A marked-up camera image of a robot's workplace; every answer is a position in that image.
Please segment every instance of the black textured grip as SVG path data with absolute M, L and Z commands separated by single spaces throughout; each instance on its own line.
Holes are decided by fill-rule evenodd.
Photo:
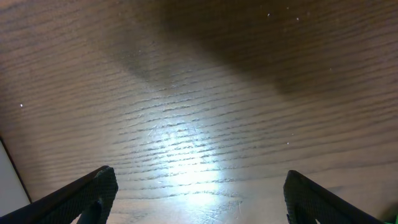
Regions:
M 95 206 L 95 223 L 108 219 L 118 184 L 112 167 L 104 166 L 60 190 L 0 218 L 1 223 L 71 223 Z
M 294 170 L 284 195 L 290 224 L 383 224 Z

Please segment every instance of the wood grain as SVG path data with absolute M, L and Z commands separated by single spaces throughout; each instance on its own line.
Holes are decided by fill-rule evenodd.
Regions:
M 33 200 L 102 165 L 108 223 L 287 223 L 298 170 L 398 202 L 394 1 L 6 1 L 0 133 Z

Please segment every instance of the wooden surface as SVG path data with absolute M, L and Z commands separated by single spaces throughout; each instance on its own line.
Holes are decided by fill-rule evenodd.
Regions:
M 107 164 L 108 223 L 287 223 L 290 169 L 398 202 L 395 1 L 0 7 L 0 133 L 33 200 Z

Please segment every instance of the wooden table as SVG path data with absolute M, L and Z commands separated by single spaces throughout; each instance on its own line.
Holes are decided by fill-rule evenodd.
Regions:
M 287 223 L 291 169 L 398 202 L 395 1 L 0 7 L 0 132 L 33 200 L 107 164 L 108 223 Z

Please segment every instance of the black plastic part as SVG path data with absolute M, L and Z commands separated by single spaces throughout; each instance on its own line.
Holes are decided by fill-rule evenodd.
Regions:
M 290 224 L 383 224 L 294 170 L 284 195 Z
M 118 184 L 112 167 L 103 166 L 56 192 L 0 218 L 0 223 L 71 223 L 83 211 L 79 223 L 104 224 Z

